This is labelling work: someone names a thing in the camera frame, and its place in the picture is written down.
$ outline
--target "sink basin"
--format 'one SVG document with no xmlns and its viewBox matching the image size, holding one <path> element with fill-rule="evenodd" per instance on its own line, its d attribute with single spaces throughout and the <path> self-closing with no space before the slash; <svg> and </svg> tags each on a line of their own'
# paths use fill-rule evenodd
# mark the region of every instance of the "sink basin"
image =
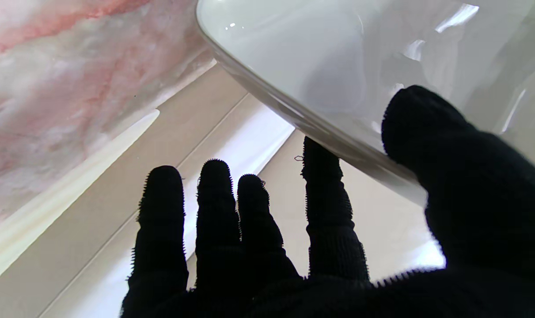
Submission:
<svg viewBox="0 0 535 318">
<path fill-rule="evenodd" d="M 197 19 L 248 91 L 415 203 L 380 137 L 400 88 L 439 93 L 535 163 L 535 0 L 199 0 Z"/>
</svg>

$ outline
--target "pink marble countertop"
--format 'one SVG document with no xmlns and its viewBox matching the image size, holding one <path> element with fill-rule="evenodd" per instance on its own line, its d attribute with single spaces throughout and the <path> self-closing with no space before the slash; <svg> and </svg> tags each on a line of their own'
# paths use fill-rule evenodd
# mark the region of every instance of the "pink marble countertop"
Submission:
<svg viewBox="0 0 535 318">
<path fill-rule="evenodd" d="M 196 0 L 0 0 L 0 223 L 211 64 Z"/>
</svg>

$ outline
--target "finger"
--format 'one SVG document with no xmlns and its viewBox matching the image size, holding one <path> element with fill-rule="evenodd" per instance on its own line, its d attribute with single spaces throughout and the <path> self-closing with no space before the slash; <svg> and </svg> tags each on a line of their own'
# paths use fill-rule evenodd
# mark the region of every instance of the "finger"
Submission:
<svg viewBox="0 0 535 318">
<path fill-rule="evenodd" d="M 133 250 L 123 317 L 137 317 L 187 286 L 183 246 L 183 186 L 177 169 L 153 169 L 140 201 L 140 230 Z"/>
<path fill-rule="evenodd" d="M 423 87 L 393 97 L 382 131 L 389 157 L 429 193 L 425 216 L 448 268 L 496 268 L 535 280 L 532 163 Z"/>
<path fill-rule="evenodd" d="M 251 290 L 299 277 L 283 248 L 281 231 L 269 213 L 269 194 L 256 175 L 248 174 L 239 179 L 238 210 L 247 266 L 252 269 Z"/>
<path fill-rule="evenodd" d="M 197 289 L 237 286 L 241 266 L 239 218 L 235 211 L 230 169 L 212 159 L 201 170 L 198 184 Z"/>
<path fill-rule="evenodd" d="M 302 176 L 306 180 L 310 275 L 369 281 L 338 157 L 305 137 Z"/>
</svg>

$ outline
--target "white ceramic sink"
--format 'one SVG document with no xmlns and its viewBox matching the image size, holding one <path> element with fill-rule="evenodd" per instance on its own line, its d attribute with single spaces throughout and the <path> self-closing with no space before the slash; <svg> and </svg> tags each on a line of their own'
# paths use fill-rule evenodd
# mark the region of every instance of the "white ceramic sink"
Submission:
<svg viewBox="0 0 535 318">
<path fill-rule="evenodd" d="M 535 163 L 535 0 L 199 0 L 197 19 L 253 95 L 417 203 L 380 137 L 402 87 L 436 91 Z"/>
</svg>

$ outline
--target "tile grout line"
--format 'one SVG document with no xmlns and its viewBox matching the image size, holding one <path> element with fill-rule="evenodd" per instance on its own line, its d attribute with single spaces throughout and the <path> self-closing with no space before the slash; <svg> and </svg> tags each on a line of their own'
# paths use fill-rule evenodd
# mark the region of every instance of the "tile grout line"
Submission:
<svg viewBox="0 0 535 318">
<path fill-rule="evenodd" d="M 233 111 L 236 109 L 237 106 L 239 106 L 243 100 L 249 96 L 250 93 L 246 92 L 243 97 L 241 99 L 239 99 L 235 104 L 234 106 L 220 119 L 220 121 L 217 122 L 216 125 L 214 125 L 214 127 L 205 135 L 205 137 L 203 137 L 203 139 L 201 139 L 201 141 L 199 141 L 199 143 L 181 160 L 181 162 L 177 165 L 177 167 L 180 167 L 183 163 L 185 163 L 185 161 L 187 161 L 189 159 L 189 157 L 195 153 L 195 151 L 197 150 L 197 148 L 199 146 L 201 146 L 205 140 L 219 127 L 219 125 L 221 125 L 221 123 L 223 123 L 225 121 L 225 119 L 233 113 Z M 104 242 L 104 244 L 102 244 L 102 246 L 98 249 L 98 251 L 96 251 L 96 253 L 89 259 L 88 262 L 86 262 L 85 266 L 83 266 L 81 268 L 81 270 L 79 270 L 79 272 L 77 274 L 75 274 L 75 276 L 73 276 L 73 278 L 65 285 L 65 287 L 63 289 L 61 289 L 61 291 L 58 292 L 57 296 L 55 296 L 55 298 L 53 298 L 53 300 L 51 300 L 51 302 L 49 302 L 49 304 L 44 308 L 44 310 L 41 311 L 41 313 L 37 316 L 37 318 L 42 318 L 45 313 L 50 310 L 53 305 L 55 304 L 55 302 L 57 302 L 62 296 L 63 294 L 71 287 L 71 285 L 76 282 L 78 280 L 78 278 L 86 271 L 87 268 L 89 268 L 89 266 L 94 262 L 94 260 L 96 259 L 97 256 L 99 256 L 102 251 L 110 244 L 110 242 L 118 236 L 118 234 L 126 227 L 126 225 L 128 225 L 128 223 L 130 221 L 132 221 L 132 219 L 134 219 L 136 217 L 136 212 L 138 212 L 138 209 L 136 209 L 132 215 L 130 215 L 119 227 L 118 229 L 116 229 L 116 231 L 114 231 L 114 233 L 112 233 L 112 235 L 110 235 L 110 237 Z"/>
</svg>

